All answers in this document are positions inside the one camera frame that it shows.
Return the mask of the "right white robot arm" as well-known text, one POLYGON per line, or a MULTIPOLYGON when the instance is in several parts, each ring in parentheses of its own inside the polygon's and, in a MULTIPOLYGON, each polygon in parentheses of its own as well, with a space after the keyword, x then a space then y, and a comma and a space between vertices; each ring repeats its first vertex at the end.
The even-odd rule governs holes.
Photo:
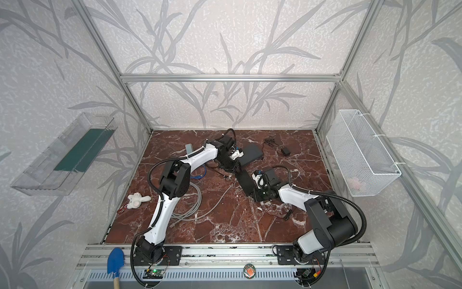
POLYGON ((276 246, 279 265, 325 264, 334 248, 357 242, 367 229, 362 209, 333 190, 315 191, 279 179, 274 169, 255 171, 251 196, 255 201, 280 199, 308 216, 311 230, 289 246, 276 246))

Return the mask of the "black ribbed router box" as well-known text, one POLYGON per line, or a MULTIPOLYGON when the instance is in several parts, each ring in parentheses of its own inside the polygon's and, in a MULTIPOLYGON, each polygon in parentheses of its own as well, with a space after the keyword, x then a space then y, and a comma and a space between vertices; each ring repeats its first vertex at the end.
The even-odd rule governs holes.
POLYGON ((250 174, 247 171, 240 171, 235 174, 235 177, 243 189, 244 194, 246 196, 253 196, 256 189, 256 183, 250 174))

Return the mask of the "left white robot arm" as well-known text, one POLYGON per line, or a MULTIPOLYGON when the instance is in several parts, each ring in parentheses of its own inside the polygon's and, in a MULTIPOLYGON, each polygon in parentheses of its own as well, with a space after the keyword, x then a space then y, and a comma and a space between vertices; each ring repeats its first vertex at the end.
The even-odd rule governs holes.
POLYGON ((158 202, 148 228, 133 238, 130 263, 134 264, 136 256, 149 264, 161 262, 167 227, 178 202, 190 187, 191 172, 216 161, 220 168, 234 173, 240 167, 240 157, 236 136, 223 134, 215 140, 207 140, 190 154, 156 163, 148 172, 148 184, 158 194, 158 202))

